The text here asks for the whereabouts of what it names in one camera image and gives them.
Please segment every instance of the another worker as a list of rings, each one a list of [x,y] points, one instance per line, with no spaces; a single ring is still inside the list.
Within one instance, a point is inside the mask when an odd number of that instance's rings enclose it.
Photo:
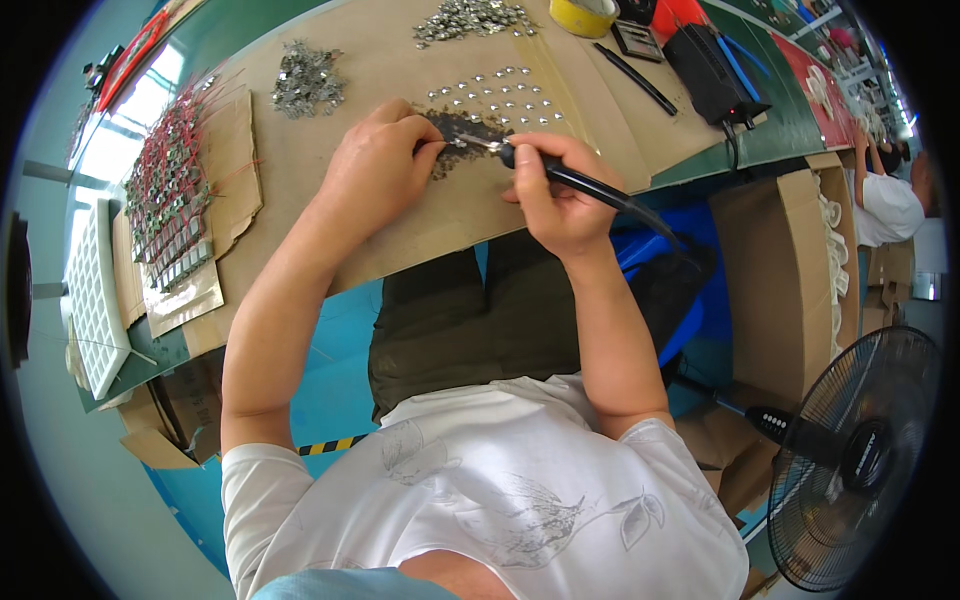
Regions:
[[[244,297],[222,418],[242,600],[739,597],[746,550],[674,431],[608,237],[614,211],[551,188],[538,150],[623,179],[572,138],[511,143],[504,199],[529,235],[491,248],[486,290],[472,254],[471,267],[457,253],[387,278],[370,364],[383,426],[317,480],[289,402],[321,304],[341,262],[423,193],[441,133],[399,99],[357,124]]]
[[[938,203],[926,152],[910,167],[910,181],[886,174],[873,137],[858,130],[854,142],[856,165],[847,169],[847,186],[853,200],[856,243],[877,248],[903,242],[917,232],[928,216],[936,216]],[[870,152],[873,173],[867,170]]]

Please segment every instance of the tape roll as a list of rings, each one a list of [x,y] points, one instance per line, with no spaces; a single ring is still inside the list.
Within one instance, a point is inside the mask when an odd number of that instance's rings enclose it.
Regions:
[[[550,16],[580,37],[603,37],[620,15],[613,0],[550,0]]]

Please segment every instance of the dark green pants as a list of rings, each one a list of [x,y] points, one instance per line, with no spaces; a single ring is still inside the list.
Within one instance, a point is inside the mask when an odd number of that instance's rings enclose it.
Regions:
[[[383,280],[368,366],[374,422],[410,396],[580,370],[560,260],[526,229],[488,247],[486,287],[473,249]]]

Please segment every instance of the plastic grid tray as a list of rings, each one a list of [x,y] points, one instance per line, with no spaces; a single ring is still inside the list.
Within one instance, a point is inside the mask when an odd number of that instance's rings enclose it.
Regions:
[[[102,400],[131,351],[117,305],[109,200],[105,198],[90,210],[90,220],[67,265],[66,282],[86,376],[93,397]]]

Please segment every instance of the fan grille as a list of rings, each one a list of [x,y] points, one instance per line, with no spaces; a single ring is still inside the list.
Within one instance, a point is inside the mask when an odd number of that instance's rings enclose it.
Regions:
[[[883,422],[890,463],[872,492],[852,491],[840,468],[791,450],[803,440],[797,426],[788,429],[774,462],[769,533],[778,568],[798,588],[838,589],[867,558],[916,466],[939,370],[939,352],[929,338],[910,327],[888,327],[847,348],[810,388],[801,419],[840,441],[865,421]]]

